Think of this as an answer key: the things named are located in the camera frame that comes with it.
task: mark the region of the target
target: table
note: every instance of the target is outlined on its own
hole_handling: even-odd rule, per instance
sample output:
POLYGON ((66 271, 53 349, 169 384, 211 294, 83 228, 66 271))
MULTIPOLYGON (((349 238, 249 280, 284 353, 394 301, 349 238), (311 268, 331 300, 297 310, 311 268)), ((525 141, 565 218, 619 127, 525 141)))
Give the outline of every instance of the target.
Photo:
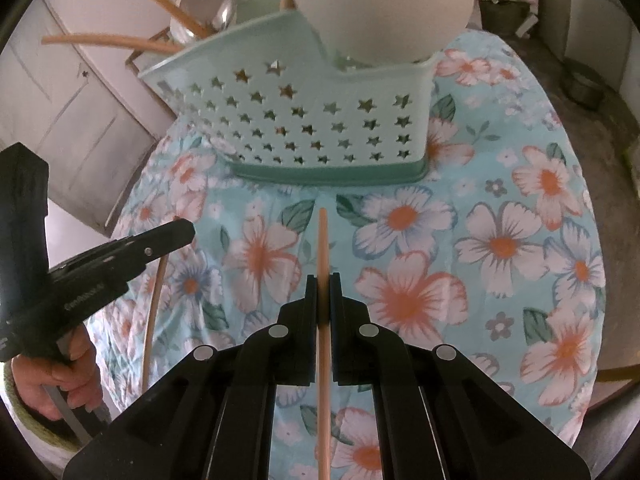
MULTIPOLYGON (((301 298, 315 272, 318 210, 345 296, 406 342, 456 346, 568 444, 596 372, 605 277, 580 165, 543 89, 500 39, 469 31, 440 54, 430 172, 404 186, 315 188, 236 178, 178 119, 115 237, 175 214, 196 225, 170 257, 152 355, 158 380, 197 345, 243 342, 301 298)), ((140 393, 156 268, 89 322, 116 405, 140 393)), ((280 386, 271 475, 314 474, 315 387, 280 386)), ((379 479, 372 397, 334 388, 335 478, 379 479)))

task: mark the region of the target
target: wooden cabinet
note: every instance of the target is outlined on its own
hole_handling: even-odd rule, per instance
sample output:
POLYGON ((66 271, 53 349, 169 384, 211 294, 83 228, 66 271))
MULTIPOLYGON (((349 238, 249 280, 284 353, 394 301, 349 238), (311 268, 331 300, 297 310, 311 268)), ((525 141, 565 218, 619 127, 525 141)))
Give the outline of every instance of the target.
POLYGON ((136 170, 155 140, 68 45, 34 0, 0 54, 0 143, 20 141, 49 163, 49 197, 110 234, 136 170))

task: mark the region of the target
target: stainless steel spoon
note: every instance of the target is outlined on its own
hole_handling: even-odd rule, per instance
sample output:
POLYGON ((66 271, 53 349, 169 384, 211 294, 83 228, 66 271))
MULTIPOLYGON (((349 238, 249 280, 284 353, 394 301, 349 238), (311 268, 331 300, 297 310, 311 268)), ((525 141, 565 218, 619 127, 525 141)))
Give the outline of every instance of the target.
MULTIPOLYGON (((233 23, 238 0, 177 0, 176 5, 213 34, 225 30, 233 23)), ((188 28, 173 18, 170 30, 174 40, 183 45, 194 43, 198 39, 188 28)))

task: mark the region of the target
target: mint green plastic basket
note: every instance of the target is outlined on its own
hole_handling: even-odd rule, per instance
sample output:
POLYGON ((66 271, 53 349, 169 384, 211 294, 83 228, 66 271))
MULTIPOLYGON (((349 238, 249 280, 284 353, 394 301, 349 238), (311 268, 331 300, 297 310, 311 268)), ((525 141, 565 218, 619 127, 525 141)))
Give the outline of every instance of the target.
POLYGON ((245 0, 239 25, 140 77, 239 176, 317 186, 423 177, 435 59, 340 70, 306 19, 278 2, 245 0))

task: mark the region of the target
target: human hand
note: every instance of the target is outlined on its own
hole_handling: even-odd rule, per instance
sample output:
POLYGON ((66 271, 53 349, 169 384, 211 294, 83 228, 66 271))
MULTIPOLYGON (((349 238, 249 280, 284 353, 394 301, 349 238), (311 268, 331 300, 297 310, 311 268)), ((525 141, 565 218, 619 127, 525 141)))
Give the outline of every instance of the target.
POLYGON ((66 402, 72 409, 85 406, 93 411, 102 403, 100 370, 95 363, 95 346, 82 324, 69 341, 69 359, 66 366, 49 359, 14 357, 11 368, 15 387, 22 402, 49 420, 60 420, 62 415, 42 387, 59 386, 68 392, 66 402))

